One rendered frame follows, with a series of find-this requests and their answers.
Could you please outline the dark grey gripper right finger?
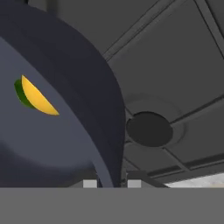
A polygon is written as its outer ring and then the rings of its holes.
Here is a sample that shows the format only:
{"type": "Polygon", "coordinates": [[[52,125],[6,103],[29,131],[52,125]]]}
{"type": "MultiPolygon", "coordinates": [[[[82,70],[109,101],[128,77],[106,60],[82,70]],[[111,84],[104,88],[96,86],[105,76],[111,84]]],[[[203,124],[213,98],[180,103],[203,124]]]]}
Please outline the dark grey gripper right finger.
{"type": "Polygon", "coordinates": [[[128,188],[144,188],[144,187],[156,187],[167,188],[164,185],[153,178],[150,178],[145,171],[128,171],[127,172],[127,187],[128,188]]]}

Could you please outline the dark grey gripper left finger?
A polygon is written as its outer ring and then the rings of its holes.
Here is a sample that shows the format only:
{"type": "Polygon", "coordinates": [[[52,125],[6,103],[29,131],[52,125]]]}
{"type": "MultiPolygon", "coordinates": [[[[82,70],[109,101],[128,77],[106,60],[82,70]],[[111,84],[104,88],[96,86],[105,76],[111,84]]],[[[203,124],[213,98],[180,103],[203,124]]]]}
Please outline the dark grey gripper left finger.
{"type": "Polygon", "coordinates": [[[96,188],[97,180],[96,179],[83,179],[71,184],[71,187],[75,188],[96,188]]]}

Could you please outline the dark blue-grey pot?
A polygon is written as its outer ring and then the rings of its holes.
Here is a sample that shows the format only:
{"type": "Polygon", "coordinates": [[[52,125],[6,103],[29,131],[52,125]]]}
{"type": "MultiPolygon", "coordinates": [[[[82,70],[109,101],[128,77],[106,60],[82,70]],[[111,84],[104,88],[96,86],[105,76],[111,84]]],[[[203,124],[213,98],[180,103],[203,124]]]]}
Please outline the dark blue-grey pot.
{"type": "Polygon", "coordinates": [[[89,173],[118,187],[125,122],[116,77],[82,34],[22,0],[0,0],[0,187],[69,186],[89,173]],[[59,115],[18,99],[22,74],[59,115]]]}

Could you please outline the black round burner cap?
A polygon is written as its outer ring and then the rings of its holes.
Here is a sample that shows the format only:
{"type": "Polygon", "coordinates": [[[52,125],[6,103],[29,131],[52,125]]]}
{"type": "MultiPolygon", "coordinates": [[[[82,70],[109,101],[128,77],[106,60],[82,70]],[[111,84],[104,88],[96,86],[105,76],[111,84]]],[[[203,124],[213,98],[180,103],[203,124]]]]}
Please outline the black round burner cap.
{"type": "Polygon", "coordinates": [[[173,137],[173,128],[166,118],[158,113],[143,111],[127,121],[126,130],[136,143],[146,147],[160,147],[173,137]]]}

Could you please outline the yellow and green vegetable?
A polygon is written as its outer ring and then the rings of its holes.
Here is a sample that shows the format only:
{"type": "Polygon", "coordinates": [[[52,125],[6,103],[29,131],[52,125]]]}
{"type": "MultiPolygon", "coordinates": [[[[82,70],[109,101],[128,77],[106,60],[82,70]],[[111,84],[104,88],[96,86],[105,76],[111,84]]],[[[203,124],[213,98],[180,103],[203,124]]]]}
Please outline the yellow and green vegetable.
{"type": "Polygon", "coordinates": [[[59,111],[45,98],[45,96],[23,74],[14,82],[18,99],[31,109],[36,109],[50,116],[58,116],[59,111]]]}

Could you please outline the dark grey hob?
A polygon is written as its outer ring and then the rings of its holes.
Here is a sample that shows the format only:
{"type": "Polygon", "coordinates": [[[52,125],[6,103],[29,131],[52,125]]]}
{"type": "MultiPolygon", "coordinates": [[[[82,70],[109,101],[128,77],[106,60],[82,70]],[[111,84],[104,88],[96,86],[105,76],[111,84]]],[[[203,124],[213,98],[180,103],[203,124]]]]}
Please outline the dark grey hob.
{"type": "Polygon", "coordinates": [[[126,159],[163,183],[224,175],[224,0],[32,0],[82,34],[121,89],[126,159]],[[127,121],[150,111],[171,141],[134,142],[127,121]]]}

